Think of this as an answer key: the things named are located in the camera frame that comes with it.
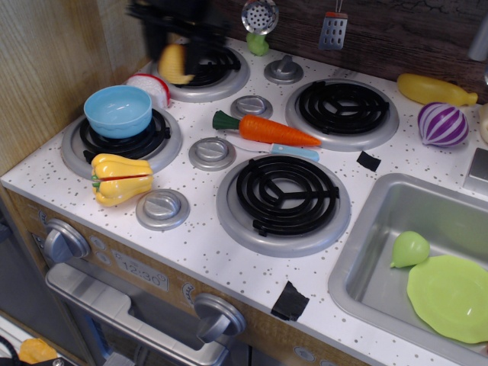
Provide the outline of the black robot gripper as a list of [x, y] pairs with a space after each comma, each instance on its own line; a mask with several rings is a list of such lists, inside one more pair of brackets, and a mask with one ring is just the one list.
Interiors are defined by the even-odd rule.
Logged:
[[158, 61], [169, 34], [188, 39], [185, 74], [194, 75], [213, 43], [222, 43], [230, 23], [211, 1], [129, 1], [128, 15], [143, 25], [149, 57]]

